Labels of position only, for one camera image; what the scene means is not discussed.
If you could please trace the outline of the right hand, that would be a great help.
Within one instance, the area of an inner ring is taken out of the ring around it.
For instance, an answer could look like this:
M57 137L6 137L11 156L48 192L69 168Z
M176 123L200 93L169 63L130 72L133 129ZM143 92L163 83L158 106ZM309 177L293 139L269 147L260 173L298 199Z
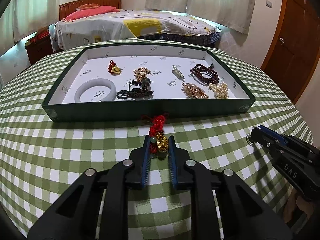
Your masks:
M292 219L296 208L303 211L307 215L307 219L310 219L314 213L316 204L307 202L296 189L293 189L284 207L283 219L285 223L288 223Z

